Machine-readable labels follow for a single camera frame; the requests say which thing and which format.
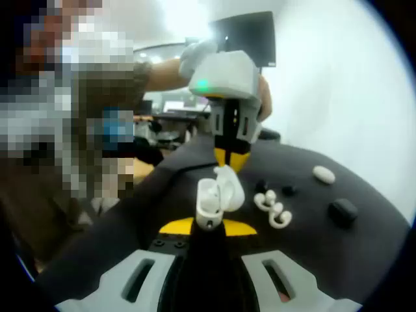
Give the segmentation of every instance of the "desk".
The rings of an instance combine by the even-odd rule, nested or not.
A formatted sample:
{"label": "desk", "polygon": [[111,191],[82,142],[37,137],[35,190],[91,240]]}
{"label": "desk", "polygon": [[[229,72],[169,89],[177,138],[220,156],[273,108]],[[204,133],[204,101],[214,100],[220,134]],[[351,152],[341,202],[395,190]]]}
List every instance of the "desk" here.
{"label": "desk", "polygon": [[[160,191],[176,170],[213,161],[211,137],[198,135],[181,146],[139,184],[132,198],[118,203],[53,261],[36,283],[56,304],[90,294],[102,273],[134,250],[146,249],[159,228],[194,216],[196,183],[213,177],[212,168],[187,172],[164,196]],[[318,164],[334,171],[335,184],[326,186],[312,177]],[[402,215],[372,186],[319,153],[260,140],[239,177],[246,201],[226,218],[253,226],[264,238],[263,249],[279,249],[294,259],[333,298],[362,303],[393,264],[409,230]],[[296,196],[280,197],[293,213],[287,228],[272,229],[267,216],[255,208],[251,198],[259,179],[266,179],[274,190],[299,187]],[[328,219],[328,204],[336,198],[348,198],[358,207],[352,229],[340,229]]]}

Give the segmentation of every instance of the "ceiling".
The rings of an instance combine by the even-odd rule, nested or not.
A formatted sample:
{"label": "ceiling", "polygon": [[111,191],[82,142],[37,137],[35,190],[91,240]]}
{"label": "ceiling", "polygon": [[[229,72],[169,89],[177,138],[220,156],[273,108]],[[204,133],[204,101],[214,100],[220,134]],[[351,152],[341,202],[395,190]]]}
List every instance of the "ceiling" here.
{"label": "ceiling", "polygon": [[184,42],[186,36],[209,36],[207,23],[222,18],[271,10],[286,0],[102,0],[97,12],[106,25],[125,32],[135,49]]}

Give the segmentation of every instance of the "person's hand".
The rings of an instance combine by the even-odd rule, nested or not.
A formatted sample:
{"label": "person's hand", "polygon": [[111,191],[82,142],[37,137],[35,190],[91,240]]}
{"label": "person's hand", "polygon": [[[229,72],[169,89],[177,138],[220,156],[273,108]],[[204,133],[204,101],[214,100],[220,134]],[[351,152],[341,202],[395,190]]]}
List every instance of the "person's hand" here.
{"label": "person's hand", "polygon": [[262,75],[259,76],[259,95],[261,100],[261,109],[257,119],[262,122],[272,114],[272,96],[270,95],[268,83]]}

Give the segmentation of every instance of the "black tablecloth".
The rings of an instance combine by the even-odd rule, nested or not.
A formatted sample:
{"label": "black tablecloth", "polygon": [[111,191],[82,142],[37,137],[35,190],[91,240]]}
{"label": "black tablecloth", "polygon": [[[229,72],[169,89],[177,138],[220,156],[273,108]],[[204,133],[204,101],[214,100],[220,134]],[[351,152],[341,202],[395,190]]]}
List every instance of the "black tablecloth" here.
{"label": "black tablecloth", "polygon": [[[194,216],[196,183],[214,177],[213,169],[186,172],[172,187],[165,186],[180,168],[211,162],[215,162],[213,139],[193,138],[158,165],[132,198],[118,203],[69,246],[36,283],[56,304],[93,292],[102,273],[134,250],[147,248],[163,225]],[[317,181],[312,175],[316,165],[332,170],[335,184]],[[403,216],[378,191],[319,153],[259,140],[239,177],[246,201],[225,218],[253,226],[263,250],[281,250],[313,273],[319,289],[336,299],[362,303],[387,274],[409,231]],[[259,179],[268,181],[292,212],[287,228],[272,229],[267,214],[255,207],[252,198]],[[279,191],[286,185],[297,186],[299,193],[284,197]],[[337,198],[349,199],[359,209],[350,229],[341,229],[328,218],[328,204]]]}

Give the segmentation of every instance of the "white wall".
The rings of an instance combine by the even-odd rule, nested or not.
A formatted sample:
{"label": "white wall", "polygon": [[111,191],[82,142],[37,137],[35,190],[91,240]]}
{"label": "white wall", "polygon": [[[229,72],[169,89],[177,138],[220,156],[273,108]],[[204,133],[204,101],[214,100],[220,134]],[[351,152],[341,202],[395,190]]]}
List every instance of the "white wall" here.
{"label": "white wall", "polygon": [[411,222],[416,99],[382,21],[359,1],[290,0],[275,15],[274,99],[265,126],[326,154],[379,190]]}

